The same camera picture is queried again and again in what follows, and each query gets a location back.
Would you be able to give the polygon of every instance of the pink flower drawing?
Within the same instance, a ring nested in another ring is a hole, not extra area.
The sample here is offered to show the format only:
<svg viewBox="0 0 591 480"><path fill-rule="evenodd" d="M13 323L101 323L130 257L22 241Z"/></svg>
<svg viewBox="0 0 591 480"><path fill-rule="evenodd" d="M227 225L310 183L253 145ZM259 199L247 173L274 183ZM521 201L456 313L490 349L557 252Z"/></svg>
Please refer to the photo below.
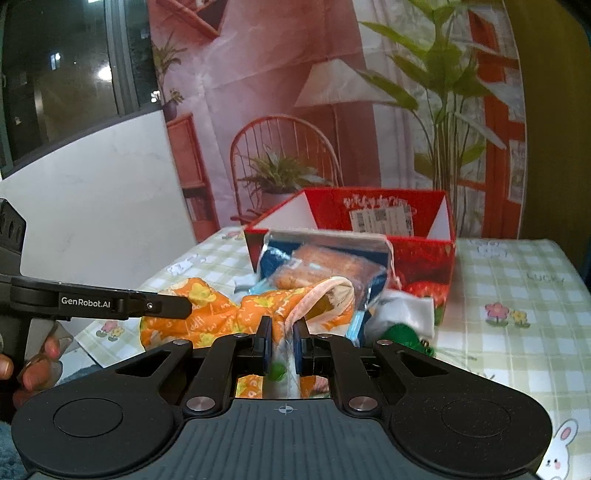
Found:
<svg viewBox="0 0 591 480"><path fill-rule="evenodd" d="M103 328L101 328L101 330L103 332L109 333L111 330L116 329L118 325L119 322L117 320L107 320L103 325Z"/></svg>
<svg viewBox="0 0 591 480"><path fill-rule="evenodd" d="M493 319L495 320L496 324L498 324L500 320L506 320L507 316L509 315L509 309L500 302L489 303L485 306L485 309L488 316L487 322L488 320Z"/></svg>

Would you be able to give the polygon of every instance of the red gift box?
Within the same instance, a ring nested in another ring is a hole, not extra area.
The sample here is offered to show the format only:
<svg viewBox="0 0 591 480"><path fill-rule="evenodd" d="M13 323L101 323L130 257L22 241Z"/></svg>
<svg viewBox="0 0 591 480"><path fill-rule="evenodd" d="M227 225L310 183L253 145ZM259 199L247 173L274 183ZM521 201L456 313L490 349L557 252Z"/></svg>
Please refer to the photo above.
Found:
<svg viewBox="0 0 591 480"><path fill-rule="evenodd" d="M402 289L432 297L436 324L441 322L456 254L452 210L445 192L305 188L245 228L255 271L265 234L286 228L384 233L394 247Z"/></svg>

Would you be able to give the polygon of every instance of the painted chair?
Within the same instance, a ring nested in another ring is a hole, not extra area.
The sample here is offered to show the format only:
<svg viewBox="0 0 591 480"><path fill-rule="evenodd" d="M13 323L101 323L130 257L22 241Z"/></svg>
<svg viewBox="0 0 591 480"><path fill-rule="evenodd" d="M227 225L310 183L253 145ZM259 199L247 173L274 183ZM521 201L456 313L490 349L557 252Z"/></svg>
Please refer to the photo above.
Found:
<svg viewBox="0 0 591 480"><path fill-rule="evenodd" d="M289 115L267 115L251 121L236 135L230 148L232 181L238 215L233 221L247 225L262 215L261 192L241 179L253 172L252 159L265 158L268 148L313 167L332 185L342 186L343 177L335 151L320 129Z"/></svg>

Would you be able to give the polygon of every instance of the green plaid tablecloth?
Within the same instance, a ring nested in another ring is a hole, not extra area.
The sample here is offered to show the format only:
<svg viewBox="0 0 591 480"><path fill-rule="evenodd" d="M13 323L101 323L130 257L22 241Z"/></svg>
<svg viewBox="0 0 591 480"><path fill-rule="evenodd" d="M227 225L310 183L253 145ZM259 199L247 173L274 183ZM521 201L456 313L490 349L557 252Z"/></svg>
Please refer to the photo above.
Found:
<svg viewBox="0 0 591 480"><path fill-rule="evenodd" d="M224 228L163 268L138 290L158 292L184 278L199 277L212 288L231 296L234 279L249 273L253 273L252 265L242 230ZM103 367L144 352L139 342L139 319L95 320L76 336L76 340Z"/></svg>
<svg viewBox="0 0 591 480"><path fill-rule="evenodd" d="M233 279L249 273L241 231L223 229L140 289L200 277L230 295ZM143 352L139 319L104 325L96 321L76 337L98 363ZM458 240L433 345L439 359L523 391L546 408L557 436L538 472L543 480L591 478L591 296L555 243Z"/></svg>

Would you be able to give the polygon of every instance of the human hand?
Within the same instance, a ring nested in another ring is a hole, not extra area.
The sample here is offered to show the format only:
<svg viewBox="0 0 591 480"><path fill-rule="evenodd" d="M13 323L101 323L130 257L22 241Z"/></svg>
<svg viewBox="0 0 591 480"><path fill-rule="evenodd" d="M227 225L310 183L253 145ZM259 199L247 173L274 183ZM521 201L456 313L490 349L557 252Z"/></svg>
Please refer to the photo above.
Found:
<svg viewBox="0 0 591 480"><path fill-rule="evenodd" d="M20 383L22 388L13 395L13 402L16 408L20 407L37 391L53 386L61 375L61 364L57 361L65 350L64 345L60 348L60 341L54 336L49 336L43 345L43 355L38 361L33 362L22 373ZM12 361L5 355L0 355L0 381L8 380L14 373Z"/></svg>

